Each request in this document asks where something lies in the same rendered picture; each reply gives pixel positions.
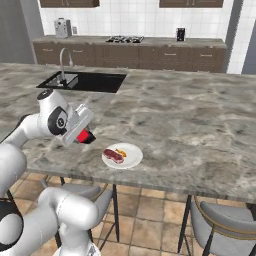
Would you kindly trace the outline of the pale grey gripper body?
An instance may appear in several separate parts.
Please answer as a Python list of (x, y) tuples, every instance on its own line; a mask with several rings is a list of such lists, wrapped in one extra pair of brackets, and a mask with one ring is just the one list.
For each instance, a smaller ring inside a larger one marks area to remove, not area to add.
[(61, 136), (62, 143), (65, 146), (74, 141), (84, 143), (89, 138), (88, 125), (93, 117), (93, 112), (85, 104), (81, 104), (77, 109), (69, 106), (66, 132)]

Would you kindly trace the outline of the red brown steak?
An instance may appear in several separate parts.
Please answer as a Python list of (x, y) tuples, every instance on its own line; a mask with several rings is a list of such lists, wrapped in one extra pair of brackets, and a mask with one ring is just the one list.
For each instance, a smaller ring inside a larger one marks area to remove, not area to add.
[(105, 149), (103, 151), (103, 155), (105, 157), (107, 157), (108, 159), (113, 160), (117, 164), (121, 164), (124, 162), (124, 157), (121, 154), (119, 154), (111, 149)]

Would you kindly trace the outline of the white round plate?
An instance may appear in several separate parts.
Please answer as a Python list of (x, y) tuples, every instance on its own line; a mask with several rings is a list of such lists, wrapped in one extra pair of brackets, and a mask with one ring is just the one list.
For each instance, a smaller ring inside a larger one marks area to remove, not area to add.
[(117, 143), (108, 146), (106, 149), (111, 149), (115, 151), (116, 148), (126, 152), (127, 157), (124, 157), (123, 163), (117, 164), (113, 160), (105, 157), (102, 152), (102, 160), (108, 167), (114, 169), (130, 169), (137, 166), (143, 159), (143, 153), (141, 149), (134, 144)]

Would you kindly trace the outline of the black sink basin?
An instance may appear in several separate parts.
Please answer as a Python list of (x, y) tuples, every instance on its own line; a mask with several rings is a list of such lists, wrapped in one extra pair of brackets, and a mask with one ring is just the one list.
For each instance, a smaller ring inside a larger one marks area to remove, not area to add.
[(125, 78), (126, 74), (58, 71), (38, 88), (116, 93)]

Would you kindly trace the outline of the grey curved tap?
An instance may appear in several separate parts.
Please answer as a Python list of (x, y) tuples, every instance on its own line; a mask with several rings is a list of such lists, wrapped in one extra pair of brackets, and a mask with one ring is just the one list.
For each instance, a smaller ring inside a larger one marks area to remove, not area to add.
[(73, 59), (72, 59), (72, 56), (71, 56), (70, 51), (69, 51), (66, 47), (62, 48), (61, 51), (60, 51), (59, 60), (60, 60), (60, 69), (61, 69), (61, 80), (60, 80), (60, 83), (61, 83), (63, 86), (66, 86), (66, 85), (67, 85), (67, 80), (66, 80), (66, 77), (65, 77), (64, 65), (63, 65), (63, 55), (64, 55), (64, 52), (65, 52), (65, 51), (68, 53), (69, 66), (70, 66), (70, 67), (73, 67), (73, 66), (74, 66), (74, 64), (73, 64)]

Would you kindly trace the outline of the grey stool with black legs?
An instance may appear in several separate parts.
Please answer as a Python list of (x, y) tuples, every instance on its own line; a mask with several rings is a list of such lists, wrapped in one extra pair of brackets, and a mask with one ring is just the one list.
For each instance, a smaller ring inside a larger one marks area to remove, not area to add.
[(108, 189), (107, 184), (105, 184), (102, 188), (100, 188), (99, 186), (87, 186), (82, 184), (66, 183), (63, 177), (61, 177), (60, 180), (61, 180), (61, 184), (59, 185), (60, 188), (66, 189), (69, 192), (76, 193), (85, 198), (88, 198), (92, 202), (98, 201), (99, 206), (103, 208), (105, 211), (107, 210), (110, 204), (110, 201), (113, 201), (115, 222), (112, 224), (100, 248), (104, 247), (106, 240), (111, 234), (112, 230), (116, 231), (116, 240), (119, 240), (120, 231), (119, 231), (119, 215), (118, 215), (118, 200), (117, 200), (116, 185), (113, 185), (111, 189)]
[(203, 249), (202, 256), (256, 256), (256, 219), (247, 208), (198, 201), (189, 195), (179, 235), (178, 252), (186, 244), (188, 216), (191, 216), (195, 239)]

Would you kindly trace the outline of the brown base cupboard run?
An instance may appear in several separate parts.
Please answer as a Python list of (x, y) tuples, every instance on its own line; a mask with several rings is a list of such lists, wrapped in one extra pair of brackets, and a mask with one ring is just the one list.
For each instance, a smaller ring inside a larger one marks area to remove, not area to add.
[(145, 37), (123, 42), (107, 36), (44, 36), (33, 41), (38, 64), (60, 64), (66, 47), (76, 66), (221, 73), (226, 53), (222, 39)]

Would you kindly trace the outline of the black hob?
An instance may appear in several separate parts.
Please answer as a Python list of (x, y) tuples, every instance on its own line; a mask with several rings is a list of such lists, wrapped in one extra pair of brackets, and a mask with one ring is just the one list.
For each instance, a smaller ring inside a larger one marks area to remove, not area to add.
[(111, 36), (106, 42), (107, 43), (141, 43), (144, 40), (144, 36)]

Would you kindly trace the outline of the grey fridge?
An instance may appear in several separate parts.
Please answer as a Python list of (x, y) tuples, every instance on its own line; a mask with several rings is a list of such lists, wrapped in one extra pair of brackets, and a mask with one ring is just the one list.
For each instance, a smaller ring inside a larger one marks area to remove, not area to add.
[(43, 35), (38, 0), (0, 0), (0, 63), (35, 64), (32, 41)]

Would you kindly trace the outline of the brown wall cupboard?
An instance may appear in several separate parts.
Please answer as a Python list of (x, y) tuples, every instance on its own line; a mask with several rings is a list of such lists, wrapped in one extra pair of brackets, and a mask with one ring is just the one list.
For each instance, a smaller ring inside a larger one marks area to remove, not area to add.
[(159, 0), (160, 8), (222, 8), (224, 0)]
[(100, 0), (39, 0), (42, 8), (94, 8)]

